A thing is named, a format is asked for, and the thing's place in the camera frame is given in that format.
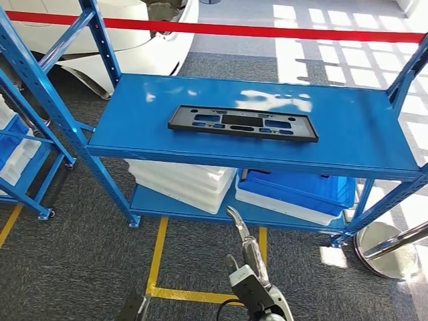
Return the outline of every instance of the white container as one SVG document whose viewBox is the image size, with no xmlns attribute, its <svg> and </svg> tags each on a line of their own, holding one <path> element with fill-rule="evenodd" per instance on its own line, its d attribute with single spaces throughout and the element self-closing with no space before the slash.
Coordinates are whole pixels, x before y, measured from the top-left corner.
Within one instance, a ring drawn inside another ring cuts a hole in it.
<svg viewBox="0 0 428 321">
<path fill-rule="evenodd" d="M 279 201 L 278 199 L 273 199 L 260 194 L 244 191 L 238 188 L 239 179 L 239 178 L 237 177 L 236 180 L 236 198 L 241 202 L 249 203 L 251 205 L 256 205 L 265 209 L 269 209 L 271 211 L 276 211 L 281 214 L 289 215 L 324 226 L 328 226 L 332 220 L 338 219 L 342 216 L 332 216 L 325 213 L 313 211 L 312 209 L 306 209 L 305 207 Z"/>
<path fill-rule="evenodd" d="M 0 129 L 5 129 L 14 115 L 12 109 L 5 102 L 5 98 L 0 94 Z"/>
<path fill-rule="evenodd" d="M 138 171 L 156 171 L 160 175 L 168 175 L 172 179 L 185 181 L 187 184 L 196 184 L 201 189 L 219 193 L 223 190 L 235 169 L 229 167 L 215 167 L 192 164 L 165 163 L 151 160 L 125 159 L 133 173 Z"/>
<path fill-rule="evenodd" d="M 32 130 L 29 129 L 26 135 L 33 136 Z M 0 177 L 12 186 L 15 186 L 20 178 L 22 172 L 37 152 L 41 144 L 41 142 L 36 140 L 23 139 L 0 171 Z M 0 190 L 0 195 L 6 195 L 6 193 Z"/>
<path fill-rule="evenodd" d="M 222 167 L 126 161 L 139 185 L 211 214 L 219 211 L 236 173 L 236 169 Z"/>
</svg>

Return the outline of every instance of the red rope barrier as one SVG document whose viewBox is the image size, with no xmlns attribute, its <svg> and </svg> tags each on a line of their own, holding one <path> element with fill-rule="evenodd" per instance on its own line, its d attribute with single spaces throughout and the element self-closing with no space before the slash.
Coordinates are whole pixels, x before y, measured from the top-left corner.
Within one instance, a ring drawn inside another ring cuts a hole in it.
<svg viewBox="0 0 428 321">
<path fill-rule="evenodd" d="M 50 13 L 30 13 L 20 11 L 6 11 L 6 13 L 11 20 L 14 21 L 52 23 L 56 25 L 70 25 L 77 18 L 72 15 L 52 15 Z M 245 37 L 420 43 L 425 36 L 423 33 L 288 29 L 276 27 L 253 27 L 249 25 L 217 25 L 211 23 L 140 21 L 114 18 L 104 18 L 104 22 L 106 27 L 114 29 L 156 30 L 203 33 L 209 35 L 240 35 Z"/>
</svg>

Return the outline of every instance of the stanchion base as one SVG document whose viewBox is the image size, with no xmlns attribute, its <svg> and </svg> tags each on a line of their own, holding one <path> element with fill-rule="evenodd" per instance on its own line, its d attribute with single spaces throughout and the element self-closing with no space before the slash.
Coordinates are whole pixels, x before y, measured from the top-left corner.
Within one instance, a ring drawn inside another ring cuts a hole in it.
<svg viewBox="0 0 428 321">
<path fill-rule="evenodd" d="M 216 3 L 219 3 L 221 0 L 199 0 L 199 2 L 203 3 L 205 5 L 215 5 Z"/>
<path fill-rule="evenodd" d="M 401 231 L 381 222 L 374 222 L 354 237 L 356 254 L 369 270 L 384 278 L 408 280 L 420 273 L 420 267 L 415 247 L 408 244 L 377 259 L 366 259 L 364 253 Z"/>
</svg>

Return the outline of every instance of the white car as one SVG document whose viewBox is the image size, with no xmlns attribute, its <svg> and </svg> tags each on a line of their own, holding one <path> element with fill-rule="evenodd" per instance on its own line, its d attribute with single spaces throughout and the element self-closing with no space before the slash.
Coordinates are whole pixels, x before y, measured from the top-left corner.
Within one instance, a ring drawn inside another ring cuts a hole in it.
<svg viewBox="0 0 428 321">
<path fill-rule="evenodd" d="M 196 23 L 199 0 L 98 0 L 103 17 L 135 20 L 167 20 Z M 0 0 L 3 10 L 79 15 L 78 0 Z M 45 54 L 68 26 L 14 21 L 31 51 Z M 122 72 L 176 75 L 193 40 L 193 33 L 160 33 L 146 30 L 111 29 L 107 32 Z M 103 98 L 113 87 L 89 28 L 75 39 L 57 62 Z"/>
</svg>

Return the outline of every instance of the metal stanchion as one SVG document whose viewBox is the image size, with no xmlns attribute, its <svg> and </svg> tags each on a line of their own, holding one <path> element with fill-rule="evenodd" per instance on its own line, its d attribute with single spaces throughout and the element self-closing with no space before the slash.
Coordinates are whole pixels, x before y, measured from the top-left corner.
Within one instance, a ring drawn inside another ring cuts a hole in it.
<svg viewBox="0 0 428 321">
<path fill-rule="evenodd" d="M 354 246 L 357 255 L 375 274 L 407 280 L 420 272 L 413 243 L 425 237 L 428 237 L 428 222 L 404 232 L 386 223 L 374 222 L 357 233 Z"/>
<path fill-rule="evenodd" d="M 205 5 L 215 5 L 216 3 L 219 3 L 221 0 L 199 0 L 199 2 L 203 3 Z"/>
</svg>

